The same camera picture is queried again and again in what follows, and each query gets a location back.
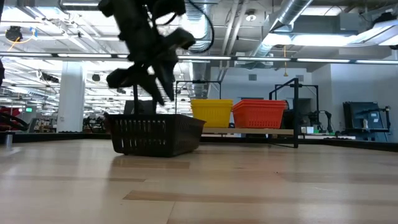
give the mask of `column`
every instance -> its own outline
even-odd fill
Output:
[[[86,73],[81,62],[62,65],[57,132],[83,129]]]

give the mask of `black plastic basket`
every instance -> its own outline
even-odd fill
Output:
[[[111,114],[108,120],[115,152],[154,157],[192,152],[205,124],[180,114]]]

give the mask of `red basket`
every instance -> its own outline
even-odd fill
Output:
[[[285,108],[282,100],[241,100],[232,112],[237,128],[279,129]]]

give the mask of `light wood floor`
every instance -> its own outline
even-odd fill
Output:
[[[203,145],[173,159],[110,141],[0,149],[0,223],[396,224],[398,154]]]

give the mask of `yellow basket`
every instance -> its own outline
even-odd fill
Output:
[[[205,128],[228,128],[233,100],[191,100],[193,117],[206,121]]]

